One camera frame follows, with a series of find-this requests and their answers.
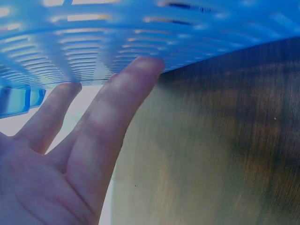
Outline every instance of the slotted hole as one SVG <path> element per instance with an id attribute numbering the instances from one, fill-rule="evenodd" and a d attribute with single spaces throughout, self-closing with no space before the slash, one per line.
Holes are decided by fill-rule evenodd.
<path id="1" fill-rule="evenodd" d="M 78 29 L 67 29 L 67 30 L 59 30 L 56 34 L 76 34 L 76 33 L 89 33 L 89 32 L 101 32 L 105 31 L 104 28 L 78 28 Z"/>
<path id="2" fill-rule="evenodd" d="M 22 52 L 22 53 L 15 53 L 15 54 L 10 54 L 9 57 L 11 58 L 24 58 L 24 57 L 29 57 L 33 55 L 39 55 L 42 54 L 40 51 L 28 51 L 28 52 Z"/>
<path id="3" fill-rule="evenodd" d="M 168 2 L 168 3 L 160 2 L 158 5 L 161 6 L 161 7 L 170 7 L 170 8 L 180 8 L 180 9 L 185 9 L 185 10 L 193 10 L 193 11 L 197 11 L 199 13 L 207 13 L 207 14 L 217 13 L 217 10 L 214 10 L 210 7 L 190 5 L 190 4 L 178 3 L 178 2 Z"/>
<path id="4" fill-rule="evenodd" d="M 181 24 L 181 25 L 195 25 L 195 23 L 183 21 L 183 20 L 172 20 L 162 17 L 146 17 L 144 19 L 146 23 L 150 22 L 160 22 L 160 23 L 175 23 L 175 24 Z"/>
<path id="5" fill-rule="evenodd" d="M 111 16 L 106 14 L 68 15 L 67 21 L 75 22 L 75 21 L 88 21 L 88 20 L 108 20 L 110 18 Z"/>
<path id="6" fill-rule="evenodd" d="M 83 4 L 111 4 L 118 3 L 119 0 L 73 0 L 72 5 L 83 5 Z"/>
<path id="7" fill-rule="evenodd" d="M 27 63 L 27 62 L 35 62 L 35 61 L 41 61 L 41 60 L 45 60 L 47 59 L 47 57 L 28 57 L 28 58 L 24 58 L 24 59 L 19 59 L 16 60 L 17 62 L 21 62 L 21 63 Z"/>

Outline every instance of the blue plastic crate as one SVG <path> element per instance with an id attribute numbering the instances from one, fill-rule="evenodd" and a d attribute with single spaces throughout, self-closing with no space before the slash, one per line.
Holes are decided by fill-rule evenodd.
<path id="1" fill-rule="evenodd" d="M 166 72 L 297 36 L 299 15 L 297 0 L 1 0 L 0 85 L 27 90 L 26 112 L 38 89 L 103 84 L 138 56 Z"/>

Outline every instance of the palm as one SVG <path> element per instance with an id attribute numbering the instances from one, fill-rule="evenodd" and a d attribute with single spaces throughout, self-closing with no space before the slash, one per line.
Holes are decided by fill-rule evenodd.
<path id="1" fill-rule="evenodd" d="M 78 84 L 53 90 L 15 136 L 0 134 L 0 224 L 97 224 L 126 129 L 162 70 L 141 58 L 112 77 L 49 154 Z"/>
<path id="2" fill-rule="evenodd" d="M 44 156 L 27 146 L 12 143 L 10 148 L 17 151 L 0 157 L 0 208 L 5 209 L 0 224 L 97 223 L 97 215 Z"/>

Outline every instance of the hand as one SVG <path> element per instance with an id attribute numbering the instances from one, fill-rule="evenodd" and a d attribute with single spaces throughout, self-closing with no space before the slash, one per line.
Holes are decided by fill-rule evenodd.
<path id="1" fill-rule="evenodd" d="M 163 69 L 161 60 L 138 58 L 112 76 L 46 155 L 79 84 L 55 88 L 15 136 L 0 133 L 0 224 L 98 224 L 125 132 Z"/>

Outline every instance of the brown wood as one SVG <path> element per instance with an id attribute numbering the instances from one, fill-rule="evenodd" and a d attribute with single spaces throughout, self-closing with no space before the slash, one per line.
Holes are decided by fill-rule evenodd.
<path id="1" fill-rule="evenodd" d="M 299 43 L 163 75 L 119 156 L 112 225 L 300 224 Z"/>

